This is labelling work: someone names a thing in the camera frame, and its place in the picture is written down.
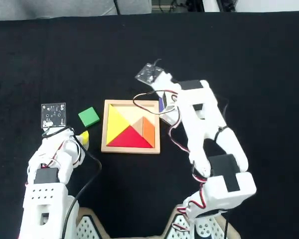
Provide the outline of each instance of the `yellow triangle piece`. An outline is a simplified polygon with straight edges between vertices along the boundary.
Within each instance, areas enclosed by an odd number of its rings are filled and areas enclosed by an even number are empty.
[[[128,126],[130,126],[130,123],[111,104],[109,104],[106,144],[115,139]]]

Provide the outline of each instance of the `white wall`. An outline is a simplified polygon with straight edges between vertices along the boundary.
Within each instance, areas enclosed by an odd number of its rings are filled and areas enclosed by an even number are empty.
[[[237,0],[236,11],[299,11],[299,0]]]

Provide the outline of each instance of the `yellow block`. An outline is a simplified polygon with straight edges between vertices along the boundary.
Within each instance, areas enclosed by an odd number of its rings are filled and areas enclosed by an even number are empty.
[[[116,136],[122,133],[128,126],[130,126],[130,123],[112,105],[109,105],[106,144],[115,139]]]
[[[89,132],[88,131],[84,131],[83,133],[81,133],[81,136],[83,137],[83,145],[87,144],[89,142]]]

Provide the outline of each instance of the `black cable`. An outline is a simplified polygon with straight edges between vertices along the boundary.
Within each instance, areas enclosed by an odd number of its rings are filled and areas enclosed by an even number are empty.
[[[217,98],[221,98],[221,99],[223,99],[223,100],[225,100],[226,101],[226,105],[225,105],[225,107],[223,108],[223,112],[222,112],[222,116],[223,116],[223,118],[224,118],[224,120],[226,121],[226,111],[227,111],[227,108],[228,108],[228,105],[229,105],[229,99],[227,99],[227,98],[225,98],[225,97],[222,97],[222,96],[220,96],[220,95],[217,95],[217,94],[215,94],[215,96],[217,97]]]
[[[219,11],[220,12],[224,11],[224,6],[223,6],[222,0],[216,0],[216,1],[217,1],[217,4],[218,4],[218,7],[219,7]]]
[[[177,5],[177,0],[172,0],[171,3],[170,3],[170,7],[169,7],[169,11],[171,13],[171,10],[173,9],[174,10],[174,4]]]
[[[161,0],[158,0],[158,7],[159,7],[159,9],[160,9],[160,11],[161,11],[162,13],[165,13],[165,12],[163,11],[163,9],[161,8],[160,2],[161,2]]]
[[[65,238],[66,228],[67,228],[68,221],[69,221],[69,218],[71,215],[71,211],[74,208],[75,203],[78,201],[79,197],[82,195],[82,193],[85,191],[85,189],[87,189],[87,187],[90,186],[90,184],[94,181],[94,179],[96,179],[96,177],[99,175],[100,171],[101,171],[101,169],[98,170],[98,172],[84,185],[84,187],[80,190],[80,192],[75,196],[72,204],[70,205],[69,211],[66,214],[65,220],[64,220],[61,239]]]
[[[227,237],[227,231],[228,231],[228,220],[226,220],[226,224],[225,224],[224,239],[226,239]]]
[[[119,5],[118,5],[118,0],[113,0],[113,1],[114,1],[114,5],[115,5],[115,8],[116,8],[116,12],[118,13],[118,15],[121,15]]]
[[[73,207],[74,207],[74,205],[75,205],[75,203],[78,201],[78,199],[79,199],[79,197],[84,193],[84,191],[90,186],[90,184],[94,181],[94,179],[100,174],[100,172],[101,172],[101,170],[102,170],[102,164],[101,164],[101,162],[92,154],[92,153],[90,153],[89,151],[87,151],[86,149],[85,149],[85,147],[81,144],[81,142],[78,140],[78,138],[75,136],[75,132],[74,132],[74,129],[72,128],[72,127],[70,127],[70,126],[66,126],[66,127],[64,127],[64,128],[62,128],[62,129],[60,129],[60,130],[58,130],[58,131],[56,131],[56,132],[54,132],[54,133],[51,133],[51,134],[47,134],[47,132],[49,131],[49,129],[46,131],[46,132],[44,132],[43,134],[42,134],[42,137],[43,138],[49,138],[49,137],[52,137],[52,136],[54,136],[54,135],[56,135],[56,134],[58,134],[58,133],[61,133],[61,132],[63,132],[63,131],[65,131],[65,130],[67,130],[67,129],[69,129],[69,130],[71,130],[72,132],[73,132],[73,135],[71,135],[73,138],[74,138],[74,140],[79,144],[79,146],[81,147],[81,149],[87,154],[87,155],[89,155],[92,159],[94,159],[96,162],[97,162],[97,164],[98,164],[98,166],[99,166],[99,168],[98,168],[98,171],[94,174],[94,176],[84,185],[84,187],[79,191],[79,193],[75,196],[75,198],[74,198],[74,200],[73,200],[73,202],[72,202],[72,204],[70,205],[70,207],[69,207],[69,210],[68,210],[68,212],[67,212],[67,214],[66,214],[66,217],[65,217],[65,220],[64,220],[64,225],[63,225],[63,230],[62,230],[62,237],[61,237],[61,239],[64,239],[65,238],[65,233],[66,233],[66,228],[67,228],[67,226],[68,226],[68,221],[69,221],[69,218],[70,218],[70,215],[71,215],[71,211],[72,211],[72,209],[73,209]]]
[[[51,134],[48,134],[49,130],[51,129],[51,128],[48,128],[47,131],[42,134],[42,138],[50,138],[50,137],[52,137],[52,136],[54,136],[54,135],[56,135],[58,133],[61,133],[61,132],[65,131],[65,130],[67,130],[68,128],[70,128],[70,127],[66,126],[66,127],[62,128],[62,129],[56,131],[56,132],[51,133]]]
[[[85,149],[85,147],[83,147],[83,145],[81,144],[81,142],[78,140],[78,138],[75,136],[74,134],[74,130],[73,128],[69,127],[69,129],[71,129],[73,131],[73,135],[72,137],[75,139],[75,141],[80,145],[80,147],[83,149],[83,151],[89,155],[92,159],[94,159],[98,165],[99,165],[99,168],[98,168],[98,171],[95,173],[95,175],[84,185],[84,187],[80,190],[80,192],[75,196],[70,208],[69,208],[69,211],[68,213],[66,214],[66,217],[65,217],[65,220],[64,220],[64,225],[63,225],[63,231],[62,231],[62,237],[61,239],[64,239],[65,238],[65,233],[66,233],[66,228],[67,228],[67,225],[68,225],[68,221],[69,221],[69,218],[70,218],[70,214],[71,214],[71,211],[76,203],[76,201],[78,201],[79,197],[81,196],[81,194],[84,192],[84,190],[94,181],[94,179],[99,175],[99,173],[101,172],[102,170],[102,164],[101,162],[93,155],[91,154],[89,151],[87,151]]]
[[[197,2],[196,2],[196,0],[193,0],[193,4],[194,4],[194,9],[197,12]]]
[[[152,78],[154,79],[154,77],[155,77],[155,69],[156,69],[156,64],[157,64],[157,62],[158,61],[160,61],[161,59],[160,58],[158,58],[158,59],[156,59],[155,61],[154,61],[154,63],[153,63],[153,69],[151,70],[151,76],[152,76]]]

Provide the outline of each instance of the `wooden frame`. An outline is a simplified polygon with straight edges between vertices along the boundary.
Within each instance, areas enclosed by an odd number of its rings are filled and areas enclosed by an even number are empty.
[[[145,108],[152,108],[154,112],[159,111],[158,101],[136,101],[139,105]],[[134,106],[133,101],[125,100],[105,100],[104,103],[104,115],[103,115],[103,130],[102,130],[102,152],[112,152],[112,153],[160,153],[160,136],[159,136],[159,116],[154,116],[154,127],[155,127],[155,147],[154,148],[136,148],[136,147],[111,147],[106,145],[107,130],[108,130],[108,115],[109,115],[109,105],[113,106]]]

